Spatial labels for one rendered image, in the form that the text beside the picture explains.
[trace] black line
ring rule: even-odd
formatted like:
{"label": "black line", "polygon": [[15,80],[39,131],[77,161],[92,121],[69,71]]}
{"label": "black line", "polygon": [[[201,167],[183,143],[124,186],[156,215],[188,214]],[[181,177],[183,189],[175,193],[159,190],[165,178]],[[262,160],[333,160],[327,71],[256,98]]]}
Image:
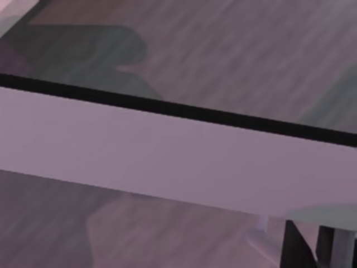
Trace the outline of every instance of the black line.
{"label": "black line", "polygon": [[357,135],[323,128],[303,126],[242,114],[221,112],[160,100],[102,92],[94,89],[34,80],[13,75],[0,74],[0,87],[25,92],[40,93],[55,97],[105,104],[166,116],[174,116],[219,125],[245,128],[278,135],[303,138],[337,145],[357,147]]}

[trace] black trim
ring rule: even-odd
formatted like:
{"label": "black trim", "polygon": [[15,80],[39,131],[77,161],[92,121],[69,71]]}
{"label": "black trim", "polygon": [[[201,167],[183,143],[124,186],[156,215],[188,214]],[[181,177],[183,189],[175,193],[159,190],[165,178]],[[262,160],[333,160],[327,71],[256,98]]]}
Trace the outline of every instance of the black trim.
{"label": "black trim", "polygon": [[0,74],[0,87],[157,113],[167,116],[181,117],[219,125],[275,133],[278,135],[303,138],[307,140],[357,147],[357,135],[352,133],[326,130],[317,127],[303,126],[295,123],[280,122],[242,114],[215,111],[212,109],[163,102],[160,100],[101,92],[99,90],[39,81],[13,75]]}

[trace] pink surface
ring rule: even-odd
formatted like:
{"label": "pink surface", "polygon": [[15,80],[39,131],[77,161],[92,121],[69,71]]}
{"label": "pink surface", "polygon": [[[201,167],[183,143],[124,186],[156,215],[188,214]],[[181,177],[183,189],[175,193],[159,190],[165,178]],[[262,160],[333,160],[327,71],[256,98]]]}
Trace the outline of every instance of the pink surface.
{"label": "pink surface", "polygon": [[357,204],[348,147],[10,89],[0,169],[271,216]]}

